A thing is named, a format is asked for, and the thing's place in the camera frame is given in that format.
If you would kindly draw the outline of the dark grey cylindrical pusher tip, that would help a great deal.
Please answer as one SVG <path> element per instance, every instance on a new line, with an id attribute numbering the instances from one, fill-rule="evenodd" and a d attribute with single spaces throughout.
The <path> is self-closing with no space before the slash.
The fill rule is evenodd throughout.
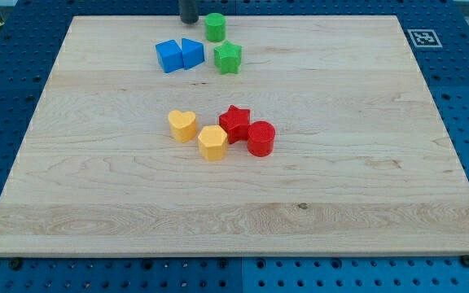
<path id="1" fill-rule="evenodd" d="M 199 9 L 196 0 L 178 0 L 180 19 L 184 24 L 194 24 L 199 19 Z"/>

